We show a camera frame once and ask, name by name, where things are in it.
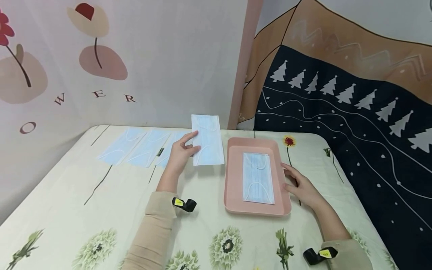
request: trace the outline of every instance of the blue surgical mask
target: blue surgical mask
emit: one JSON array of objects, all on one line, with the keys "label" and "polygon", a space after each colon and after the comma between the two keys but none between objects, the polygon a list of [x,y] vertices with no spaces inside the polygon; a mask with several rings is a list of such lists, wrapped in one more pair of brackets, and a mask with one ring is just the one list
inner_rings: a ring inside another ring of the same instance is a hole
[{"label": "blue surgical mask", "polygon": [[127,162],[132,165],[148,168],[170,134],[169,131],[165,130],[150,131],[127,158]]},{"label": "blue surgical mask", "polygon": [[269,155],[243,153],[243,201],[274,204]]},{"label": "blue surgical mask", "polygon": [[193,138],[194,146],[201,146],[201,150],[194,155],[194,166],[224,164],[219,116],[193,114],[192,130],[198,131]]},{"label": "blue surgical mask", "polygon": [[185,134],[188,132],[185,131],[178,131],[174,132],[173,136],[171,136],[165,145],[164,150],[162,151],[162,154],[159,156],[158,161],[156,163],[156,166],[165,168],[168,164],[169,155],[171,154],[171,148],[172,144],[181,139]]},{"label": "blue surgical mask", "polygon": [[108,164],[119,165],[146,133],[147,132],[141,128],[128,128],[98,156],[98,159]]}]

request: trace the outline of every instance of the beige sleeve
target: beige sleeve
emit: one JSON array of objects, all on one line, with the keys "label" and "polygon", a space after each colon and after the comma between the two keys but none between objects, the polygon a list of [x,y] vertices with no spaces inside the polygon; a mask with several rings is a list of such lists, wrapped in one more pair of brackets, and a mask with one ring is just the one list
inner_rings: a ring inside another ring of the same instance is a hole
[{"label": "beige sleeve", "polygon": [[327,241],[321,248],[333,247],[337,255],[327,260],[331,270],[373,270],[371,261],[360,244],[354,240]]},{"label": "beige sleeve", "polygon": [[124,260],[122,270],[161,270],[175,214],[170,192],[153,192],[145,216]]}]

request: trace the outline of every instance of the person's left hand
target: person's left hand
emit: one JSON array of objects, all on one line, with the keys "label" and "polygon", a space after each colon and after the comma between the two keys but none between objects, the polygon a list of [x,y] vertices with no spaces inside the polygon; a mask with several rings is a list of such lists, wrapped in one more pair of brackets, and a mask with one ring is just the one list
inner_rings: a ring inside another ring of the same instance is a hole
[{"label": "person's left hand", "polygon": [[185,145],[188,140],[197,134],[197,130],[185,134],[180,140],[172,144],[171,154],[165,169],[166,172],[175,177],[178,177],[183,172],[187,160],[201,149],[201,146]]}]

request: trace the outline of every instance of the pink tray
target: pink tray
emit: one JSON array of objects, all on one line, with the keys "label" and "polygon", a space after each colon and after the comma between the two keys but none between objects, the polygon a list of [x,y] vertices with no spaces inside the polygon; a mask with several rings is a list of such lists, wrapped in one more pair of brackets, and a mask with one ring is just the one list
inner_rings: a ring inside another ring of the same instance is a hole
[{"label": "pink tray", "polygon": [[[273,181],[274,204],[245,202],[243,195],[243,153],[262,153],[270,156]],[[226,162],[225,193],[223,202],[228,212],[286,216],[291,212],[289,193],[283,188],[285,175],[280,166],[280,153],[274,140],[233,137],[228,140]]]}]

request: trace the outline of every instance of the hand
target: hand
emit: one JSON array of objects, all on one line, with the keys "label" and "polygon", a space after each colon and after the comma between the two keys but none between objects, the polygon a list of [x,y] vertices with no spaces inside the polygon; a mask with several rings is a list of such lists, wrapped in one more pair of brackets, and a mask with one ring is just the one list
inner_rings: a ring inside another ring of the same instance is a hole
[{"label": "hand", "polygon": [[281,163],[281,166],[284,168],[285,176],[288,177],[294,185],[297,186],[298,183],[298,187],[285,184],[285,190],[294,194],[313,210],[316,210],[323,204],[327,204],[327,201],[321,196],[309,179],[288,164]]},{"label": "hand", "polygon": [[180,140],[172,144],[171,154],[164,173],[167,172],[171,176],[178,177],[183,172],[187,160],[201,149],[201,146],[185,145],[197,134],[198,131],[185,134]]}]

